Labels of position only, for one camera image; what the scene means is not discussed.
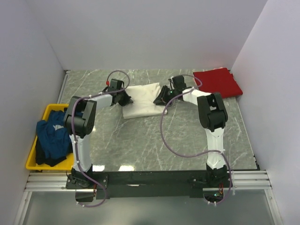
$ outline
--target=folded white towel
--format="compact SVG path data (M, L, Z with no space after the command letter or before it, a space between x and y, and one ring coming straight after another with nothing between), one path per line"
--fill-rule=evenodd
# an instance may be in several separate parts
M153 103L160 91L159 83L129 86L126 92L131 96L133 103L123 107L124 119L161 115L164 106Z

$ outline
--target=red cloth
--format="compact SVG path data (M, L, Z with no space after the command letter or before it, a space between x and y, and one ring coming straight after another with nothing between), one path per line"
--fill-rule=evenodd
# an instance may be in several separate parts
M194 72L194 76L199 78L203 85L199 88L204 92L220 92L222 98L229 98L242 95L243 92L227 68L214 69L204 72Z

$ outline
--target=gray marble table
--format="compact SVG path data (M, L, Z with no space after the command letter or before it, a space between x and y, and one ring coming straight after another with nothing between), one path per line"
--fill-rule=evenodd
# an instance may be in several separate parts
M173 75L190 74L202 70L125 70L130 85L159 82L168 84ZM111 70L68 71L60 103L69 103L72 96L98 93L105 87ZM126 81L121 73L112 77ZM186 77L188 86L194 81ZM224 99L228 113L225 127L224 148L232 169L257 169L253 151L235 98ZM125 120L122 107L114 105L99 110L91 134L90 155L96 168L106 171L136 170L202 170L207 156L182 158L172 154L163 144L159 132L160 116ZM202 128L198 109L190 103L177 101L168 109L163 122L166 140L174 150L195 154L207 149L206 134Z

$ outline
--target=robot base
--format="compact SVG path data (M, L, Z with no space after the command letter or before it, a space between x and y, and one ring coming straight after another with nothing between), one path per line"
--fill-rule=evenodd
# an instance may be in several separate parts
M93 166L85 172L86 175L93 178L107 188L108 175L103 173L93 172ZM87 179L80 171L75 169L71 170L71 174L68 176L66 189L95 189L95 184Z
M203 188L219 188L220 183L223 183L225 188L229 187L229 173L226 170L223 172L221 176L217 176L217 180L206 170L92 172L91 177L105 186L108 199L157 196L203 198ZM76 199L92 201L92 194L83 191L84 189L94 189L95 185L90 184L88 187L83 187L77 178L75 184L73 182L73 180L67 182L66 189L81 189L76 193ZM101 187L96 187L96 189L96 199L103 199L104 191Z

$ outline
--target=white enclosure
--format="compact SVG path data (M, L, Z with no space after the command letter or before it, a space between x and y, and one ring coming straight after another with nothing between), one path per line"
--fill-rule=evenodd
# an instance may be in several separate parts
M27 0L64 69L231 68L266 0Z
M0 2L0 224L12 224L25 161L63 70L231 69L284 223L298 224L299 0Z

